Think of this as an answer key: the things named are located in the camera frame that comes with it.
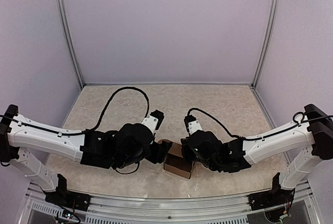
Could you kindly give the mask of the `brown cardboard box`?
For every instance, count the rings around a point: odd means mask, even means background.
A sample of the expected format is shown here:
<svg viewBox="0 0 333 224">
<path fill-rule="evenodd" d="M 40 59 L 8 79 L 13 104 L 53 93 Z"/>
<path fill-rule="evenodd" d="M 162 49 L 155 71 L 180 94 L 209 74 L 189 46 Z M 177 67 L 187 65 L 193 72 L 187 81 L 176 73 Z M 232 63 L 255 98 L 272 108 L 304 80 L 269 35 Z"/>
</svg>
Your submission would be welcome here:
<svg viewBox="0 0 333 224">
<path fill-rule="evenodd" d="M 163 169 L 166 172 L 170 172 L 182 178 L 190 179 L 194 163 L 192 161 L 186 161 L 183 158 L 182 145 L 167 139 L 161 139 L 158 143 L 162 143 L 163 141 L 172 144 L 164 160 Z"/>
</svg>

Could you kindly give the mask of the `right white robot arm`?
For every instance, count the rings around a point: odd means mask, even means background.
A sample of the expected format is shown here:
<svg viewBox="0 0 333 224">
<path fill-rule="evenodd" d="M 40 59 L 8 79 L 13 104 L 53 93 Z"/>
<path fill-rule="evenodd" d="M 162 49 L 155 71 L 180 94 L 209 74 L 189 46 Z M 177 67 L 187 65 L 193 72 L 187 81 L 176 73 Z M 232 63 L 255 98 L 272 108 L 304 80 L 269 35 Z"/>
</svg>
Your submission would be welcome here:
<svg viewBox="0 0 333 224">
<path fill-rule="evenodd" d="M 226 143 L 213 132 L 204 131 L 190 112 L 184 123 L 188 132 L 181 141 L 184 159 L 199 162 L 213 172 L 237 173 L 268 157 L 302 148 L 277 174 L 273 188 L 267 192 L 266 201 L 271 205 L 279 204 L 287 191 L 293 190 L 320 162 L 332 159 L 332 116 L 314 104 L 306 105 L 285 125 L 256 136 L 230 134 L 232 140 Z"/>
</svg>

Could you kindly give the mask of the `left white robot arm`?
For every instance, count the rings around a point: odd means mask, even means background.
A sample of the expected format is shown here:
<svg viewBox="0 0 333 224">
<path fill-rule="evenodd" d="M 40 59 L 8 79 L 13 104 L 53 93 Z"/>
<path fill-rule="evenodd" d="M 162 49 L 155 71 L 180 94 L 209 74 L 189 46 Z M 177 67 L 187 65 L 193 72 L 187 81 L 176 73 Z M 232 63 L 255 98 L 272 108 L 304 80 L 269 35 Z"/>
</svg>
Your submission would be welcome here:
<svg viewBox="0 0 333 224">
<path fill-rule="evenodd" d="M 66 179 L 46 168 L 30 149 L 68 158 L 81 165 L 104 169 L 123 169 L 148 160 L 164 162 L 172 144 L 155 141 L 164 115 L 155 110 L 140 123 L 123 125 L 120 130 L 69 130 L 38 123 L 19 114 L 11 104 L 1 116 L 1 162 L 14 165 L 35 181 L 45 193 L 52 193 L 59 204 L 73 200 Z"/>
</svg>

